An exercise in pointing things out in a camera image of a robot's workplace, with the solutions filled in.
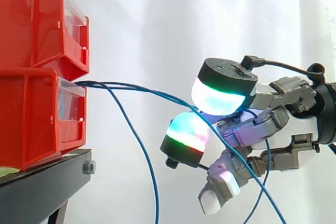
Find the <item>white curtain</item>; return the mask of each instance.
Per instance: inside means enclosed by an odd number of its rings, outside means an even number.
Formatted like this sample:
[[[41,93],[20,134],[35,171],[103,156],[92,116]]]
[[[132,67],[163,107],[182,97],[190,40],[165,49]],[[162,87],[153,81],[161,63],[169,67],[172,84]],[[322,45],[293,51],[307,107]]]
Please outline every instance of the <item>white curtain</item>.
[[[141,84],[191,102],[205,58],[240,61],[250,54],[302,68],[320,62],[328,81],[335,81],[335,0],[76,1],[90,18],[90,74],[84,79]],[[275,67],[256,73],[264,83],[295,75]],[[160,223],[242,223],[259,194],[255,181],[219,213],[203,215],[197,195],[206,173],[183,165],[171,170],[159,150],[170,119],[183,108],[149,94],[118,95],[154,164]],[[149,170],[107,92],[89,90],[87,129],[97,172],[71,198],[65,223],[154,223]],[[209,165],[222,150],[213,139],[202,163]],[[302,169],[272,172],[266,187],[288,223],[335,223],[335,184],[336,156],[323,147]],[[264,196],[250,223],[280,223]]]

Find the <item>red plastic bin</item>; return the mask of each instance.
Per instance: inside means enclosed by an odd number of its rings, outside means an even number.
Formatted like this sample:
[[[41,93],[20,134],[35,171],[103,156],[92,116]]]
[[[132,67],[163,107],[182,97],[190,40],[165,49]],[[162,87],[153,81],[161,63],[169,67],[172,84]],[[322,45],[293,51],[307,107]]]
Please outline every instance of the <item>red plastic bin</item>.
[[[73,0],[0,0],[0,68],[89,72],[89,20]]]
[[[85,144],[85,88],[18,68],[0,70],[0,90],[0,167],[26,170]]]

